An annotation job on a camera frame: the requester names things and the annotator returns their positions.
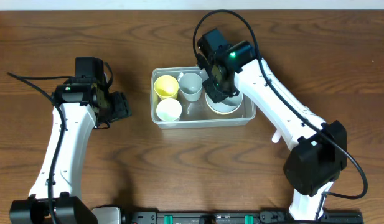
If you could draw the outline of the clear plastic container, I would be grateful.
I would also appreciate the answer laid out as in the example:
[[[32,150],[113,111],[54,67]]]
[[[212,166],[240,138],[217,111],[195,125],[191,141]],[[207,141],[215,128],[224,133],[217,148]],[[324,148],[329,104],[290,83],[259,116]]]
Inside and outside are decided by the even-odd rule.
[[[180,79],[186,73],[196,73],[200,75],[202,80],[208,78],[207,72],[201,70],[198,66],[194,67],[171,67],[171,68],[157,68],[152,71],[151,75],[151,119],[161,129],[182,129],[182,128],[211,128],[221,126],[243,126],[250,120],[255,118],[256,105],[246,96],[240,107],[230,114],[220,115],[212,111],[206,100],[205,93],[196,102],[187,101],[184,96],[179,93],[177,100],[182,106],[182,114],[178,121],[161,121],[156,114],[156,107],[160,102],[160,98],[154,91],[154,82],[157,78],[163,75],[170,75],[176,79]]]

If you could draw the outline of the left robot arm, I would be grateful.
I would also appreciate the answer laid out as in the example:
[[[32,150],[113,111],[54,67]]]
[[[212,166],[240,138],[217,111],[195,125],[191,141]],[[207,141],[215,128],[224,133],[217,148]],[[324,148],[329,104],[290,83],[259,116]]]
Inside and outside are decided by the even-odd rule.
[[[117,206],[82,202],[82,169],[91,132],[130,116],[123,93],[98,84],[62,84],[52,96],[53,126],[42,168],[29,196],[12,202],[12,223],[124,223]]]

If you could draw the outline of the yellow plastic cup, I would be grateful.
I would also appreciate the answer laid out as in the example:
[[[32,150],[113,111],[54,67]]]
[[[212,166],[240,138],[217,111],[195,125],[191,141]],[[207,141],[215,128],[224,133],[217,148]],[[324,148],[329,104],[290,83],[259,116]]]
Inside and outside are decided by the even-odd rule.
[[[170,75],[163,75],[154,82],[154,91],[161,100],[176,99],[179,91],[179,82]]]

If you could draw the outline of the grey plastic cup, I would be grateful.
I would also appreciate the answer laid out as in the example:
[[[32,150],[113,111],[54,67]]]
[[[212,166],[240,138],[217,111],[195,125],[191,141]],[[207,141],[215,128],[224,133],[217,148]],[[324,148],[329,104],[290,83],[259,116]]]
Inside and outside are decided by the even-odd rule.
[[[179,90],[189,102],[199,100],[202,92],[202,78],[196,73],[185,73],[179,79]]]

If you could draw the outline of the white plastic cup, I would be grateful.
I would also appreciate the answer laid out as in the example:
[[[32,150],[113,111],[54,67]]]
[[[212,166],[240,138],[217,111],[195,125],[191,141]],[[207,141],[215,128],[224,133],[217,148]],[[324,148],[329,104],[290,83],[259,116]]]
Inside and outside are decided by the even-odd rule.
[[[156,114],[161,121],[178,121],[182,114],[182,105],[176,99],[166,98],[158,103]]]

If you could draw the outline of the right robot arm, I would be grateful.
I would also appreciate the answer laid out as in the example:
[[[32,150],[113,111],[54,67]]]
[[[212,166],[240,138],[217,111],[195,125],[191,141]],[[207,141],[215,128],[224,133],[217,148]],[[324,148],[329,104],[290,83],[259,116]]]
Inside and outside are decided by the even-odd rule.
[[[274,140],[283,138],[291,151],[283,167],[294,188],[290,216],[320,220],[325,195],[347,165],[345,128],[338,121],[326,123],[300,103],[249,42],[200,39],[196,48],[210,99],[217,103],[244,94],[276,128]]]

